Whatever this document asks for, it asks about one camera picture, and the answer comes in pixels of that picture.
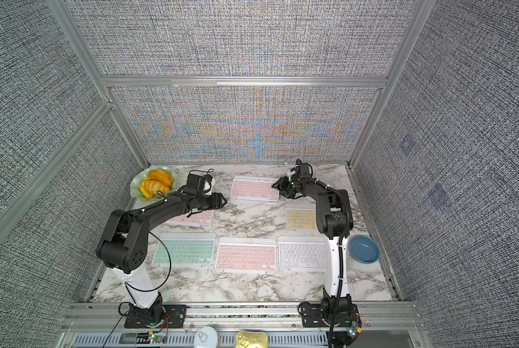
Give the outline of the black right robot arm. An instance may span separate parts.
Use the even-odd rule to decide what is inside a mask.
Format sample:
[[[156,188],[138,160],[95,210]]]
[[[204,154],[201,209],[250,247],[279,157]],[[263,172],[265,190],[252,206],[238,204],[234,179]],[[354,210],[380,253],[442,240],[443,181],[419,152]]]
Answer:
[[[272,188],[291,200],[310,197],[315,201],[316,226],[326,238],[326,281],[320,300],[320,316],[328,325],[352,317],[352,297],[346,279],[346,244],[354,227],[348,192],[314,177],[313,167],[297,161]]]

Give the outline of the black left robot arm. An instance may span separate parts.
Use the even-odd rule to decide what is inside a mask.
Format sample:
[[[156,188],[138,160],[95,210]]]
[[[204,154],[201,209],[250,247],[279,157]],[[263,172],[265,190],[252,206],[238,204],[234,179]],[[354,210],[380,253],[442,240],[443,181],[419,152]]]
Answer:
[[[228,203],[221,193],[189,194],[175,191],[160,201],[136,210],[116,210],[110,214],[97,244],[97,258],[128,288],[133,305],[141,309],[153,307],[159,289],[151,285],[145,260],[152,230],[182,215],[219,210]]]

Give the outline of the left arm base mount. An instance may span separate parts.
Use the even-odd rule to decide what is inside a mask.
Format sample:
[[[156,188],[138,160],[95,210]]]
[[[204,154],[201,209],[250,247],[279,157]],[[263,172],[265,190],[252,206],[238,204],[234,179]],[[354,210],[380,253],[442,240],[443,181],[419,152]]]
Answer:
[[[129,304],[123,326],[126,329],[182,329],[188,307],[184,304],[167,304],[142,309]]]

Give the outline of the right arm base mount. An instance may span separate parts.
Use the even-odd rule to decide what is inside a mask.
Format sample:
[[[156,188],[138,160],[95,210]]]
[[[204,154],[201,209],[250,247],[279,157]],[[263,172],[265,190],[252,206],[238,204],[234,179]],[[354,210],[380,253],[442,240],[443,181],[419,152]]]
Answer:
[[[301,302],[297,311],[305,328],[326,328],[328,347],[349,347],[362,332],[362,319],[358,306],[344,302],[335,310],[329,302]]]

